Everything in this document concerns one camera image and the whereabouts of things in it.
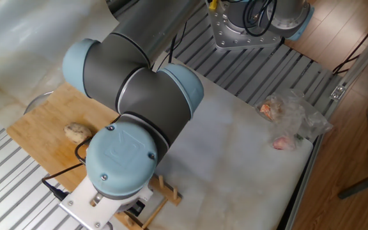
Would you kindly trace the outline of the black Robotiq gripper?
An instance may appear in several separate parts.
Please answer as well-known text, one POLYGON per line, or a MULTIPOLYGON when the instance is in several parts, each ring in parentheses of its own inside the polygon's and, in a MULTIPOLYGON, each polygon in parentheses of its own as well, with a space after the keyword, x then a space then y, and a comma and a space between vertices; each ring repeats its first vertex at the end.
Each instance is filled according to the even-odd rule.
POLYGON ((145 208, 145 206, 146 205, 142 201, 138 200, 129 209, 127 209, 127 212, 129 212, 135 217, 138 217, 145 208))

